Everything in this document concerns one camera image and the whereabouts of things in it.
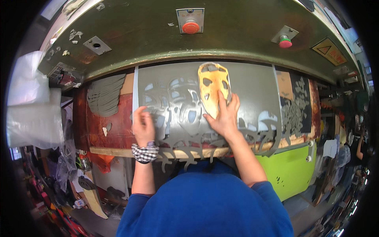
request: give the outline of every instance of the right hand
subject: right hand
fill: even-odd
[[[220,113],[214,119],[208,114],[203,114],[210,126],[225,139],[230,139],[239,133],[237,128],[237,112],[240,108],[240,99],[232,93],[232,101],[226,106],[224,95],[218,91]]]
[[[146,147],[155,138],[153,119],[149,112],[144,112],[146,106],[141,106],[133,113],[133,132],[139,147]]]

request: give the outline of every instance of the red wooden panel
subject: red wooden panel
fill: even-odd
[[[76,149],[89,151],[86,116],[88,87],[84,86],[74,90],[72,126],[74,129],[75,147]]]
[[[109,117],[101,117],[91,112],[87,106],[87,132],[89,146],[104,148],[130,149],[136,142],[132,131],[133,94],[121,95],[119,98],[119,111]],[[112,123],[112,128],[105,136],[103,127]]]

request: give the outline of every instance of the yellow warning sticker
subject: yellow warning sticker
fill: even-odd
[[[342,63],[348,61],[329,38],[323,39],[320,43],[313,46],[312,49],[324,58],[328,59],[335,66],[341,65]]]

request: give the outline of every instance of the red emergency stop button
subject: red emergency stop button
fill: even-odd
[[[194,20],[187,21],[182,27],[183,32],[187,34],[194,34],[198,32],[199,29],[199,25]]]

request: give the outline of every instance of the gray foam cutout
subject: gray foam cutout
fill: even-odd
[[[92,82],[87,92],[88,107],[91,112],[101,117],[116,114],[124,80],[125,74],[121,74]]]

